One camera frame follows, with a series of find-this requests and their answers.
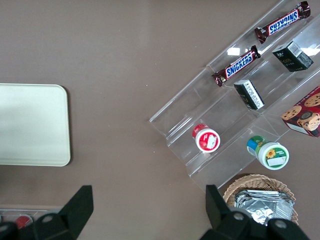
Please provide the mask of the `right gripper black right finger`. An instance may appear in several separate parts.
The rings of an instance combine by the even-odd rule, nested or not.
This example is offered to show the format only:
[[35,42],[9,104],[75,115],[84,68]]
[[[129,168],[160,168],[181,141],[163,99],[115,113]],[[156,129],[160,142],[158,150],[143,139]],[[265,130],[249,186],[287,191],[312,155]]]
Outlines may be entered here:
[[211,229],[201,237],[202,240],[249,239],[250,218],[242,212],[231,211],[214,184],[206,186],[205,209]]

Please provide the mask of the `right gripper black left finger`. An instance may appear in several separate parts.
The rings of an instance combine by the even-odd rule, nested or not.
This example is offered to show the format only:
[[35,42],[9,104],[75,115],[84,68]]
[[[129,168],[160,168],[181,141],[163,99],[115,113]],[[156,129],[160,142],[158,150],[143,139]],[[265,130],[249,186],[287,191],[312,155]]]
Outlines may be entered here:
[[76,240],[94,210],[93,189],[83,185],[57,213],[47,213],[33,223],[36,240]]

